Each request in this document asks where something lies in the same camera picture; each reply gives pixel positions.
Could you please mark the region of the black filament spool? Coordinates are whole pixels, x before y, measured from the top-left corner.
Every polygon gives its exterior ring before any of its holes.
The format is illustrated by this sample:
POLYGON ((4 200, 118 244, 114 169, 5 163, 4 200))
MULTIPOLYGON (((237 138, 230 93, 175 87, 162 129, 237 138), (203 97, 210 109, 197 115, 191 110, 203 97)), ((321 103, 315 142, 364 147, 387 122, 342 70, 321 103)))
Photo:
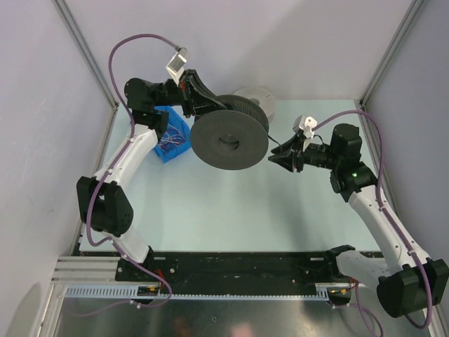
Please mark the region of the black filament spool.
POLYGON ((269 146, 263 109, 238 95, 219 95, 224 105, 195 119, 190 145, 196 156, 217 169, 242 170, 259 163, 269 146))

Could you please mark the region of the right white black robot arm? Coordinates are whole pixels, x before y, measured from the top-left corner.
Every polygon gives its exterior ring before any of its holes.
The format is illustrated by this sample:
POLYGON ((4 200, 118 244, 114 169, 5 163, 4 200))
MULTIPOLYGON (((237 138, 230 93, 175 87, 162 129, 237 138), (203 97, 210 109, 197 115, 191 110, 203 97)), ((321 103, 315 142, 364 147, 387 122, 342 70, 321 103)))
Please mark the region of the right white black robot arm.
POLYGON ((407 232, 378 188, 373 171, 361 161, 358 127, 338 124, 329 144, 316 144, 312 134, 295 135, 271 150, 269 160, 290 172, 306 165, 330 171, 333 191, 358 214, 382 253, 367 258, 360 251, 338 247, 323 266, 332 282, 352 277, 373 290, 383 309, 394 318, 441 303, 448 283, 448 265, 432 259, 407 232))

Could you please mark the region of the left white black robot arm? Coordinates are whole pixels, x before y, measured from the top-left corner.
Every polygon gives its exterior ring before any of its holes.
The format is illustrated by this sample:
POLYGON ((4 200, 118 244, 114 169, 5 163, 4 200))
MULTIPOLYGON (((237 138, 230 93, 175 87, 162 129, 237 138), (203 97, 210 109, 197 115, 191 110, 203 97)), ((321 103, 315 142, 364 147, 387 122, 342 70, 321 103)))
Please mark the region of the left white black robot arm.
POLYGON ((149 245, 133 228, 133 208, 125 189, 166 132, 169 113, 164 107, 180 106, 183 114, 191 117, 211 112, 222 103, 196 70, 184 70, 177 79, 163 83, 132 78, 123 90, 130 131, 114 156, 93 177, 80 177, 76 192, 89 244, 111 242, 123 258, 132 261, 131 273, 145 281, 154 275, 155 264, 147 258, 149 245))

